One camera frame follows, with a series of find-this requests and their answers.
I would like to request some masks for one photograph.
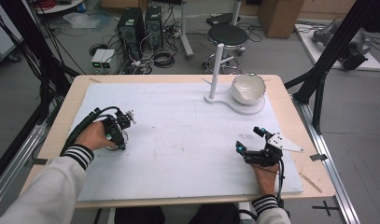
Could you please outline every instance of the white sleeve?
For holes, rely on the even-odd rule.
[[[85,169],[93,159],[88,149],[77,147],[70,147],[65,155],[52,159],[29,189],[0,217],[0,224],[70,223],[85,181]]]
[[[257,213],[257,224],[290,224],[289,216],[284,209],[277,207],[274,195],[265,195],[251,203]]]

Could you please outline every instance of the round stool seat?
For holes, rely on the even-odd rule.
[[[243,29],[230,24],[219,24],[210,28],[209,41],[223,44],[225,49],[240,49],[247,42],[247,33]]]

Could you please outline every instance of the white bowl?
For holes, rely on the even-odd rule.
[[[262,101],[265,89],[261,77],[255,74],[241,74],[233,80],[231,94],[241,104],[255,105]]]

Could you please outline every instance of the gray floor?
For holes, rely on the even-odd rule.
[[[92,74],[88,50],[91,45],[101,43],[104,36],[113,35],[117,22],[104,17],[103,28],[71,30],[68,24],[59,24],[63,21],[62,15],[58,13],[50,19],[53,27],[64,31],[57,35],[58,39],[85,73]],[[206,33],[210,28],[204,21],[207,17],[189,18],[189,33]],[[258,24],[257,18],[243,17],[241,22]],[[313,66],[297,34],[288,39],[272,39],[266,38],[262,31],[255,33],[261,36],[262,41],[247,42],[246,52],[238,57],[243,71],[277,74],[287,82]],[[168,69],[153,67],[152,74],[202,74],[201,64],[214,53],[215,47],[201,35],[189,35],[189,40],[194,50],[190,61],[186,61],[177,40],[176,64]],[[380,62],[380,51],[372,49],[371,54]],[[64,58],[70,67],[77,69],[67,55]],[[39,82],[26,62],[0,64],[0,157],[35,110],[39,102],[38,86]],[[294,93],[298,88],[294,87],[289,92]],[[326,80],[321,131],[359,220],[380,223],[380,72],[332,69]],[[26,167],[0,203],[0,216],[18,195],[27,172]],[[344,223],[337,210],[330,210],[329,215],[326,209],[313,209],[312,206],[324,206],[323,201],[328,207],[338,206],[334,198],[321,198],[286,200],[286,208],[293,223]],[[183,214],[187,219],[191,216],[189,210],[193,212],[194,209],[183,206],[164,208],[166,214],[171,214],[168,217]],[[104,209],[99,223],[106,223],[107,213]],[[90,223],[95,216],[96,209],[78,209],[72,223]],[[172,217],[167,223],[185,223],[184,219]]]

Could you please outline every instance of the human hand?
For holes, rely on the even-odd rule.
[[[94,151],[102,147],[114,148],[116,145],[105,136],[105,127],[102,121],[90,124],[76,139],[75,144],[80,144]]]
[[[257,164],[251,164],[251,167],[254,173],[256,173],[260,196],[267,194],[274,195],[274,182],[276,180],[278,165],[261,167]]]

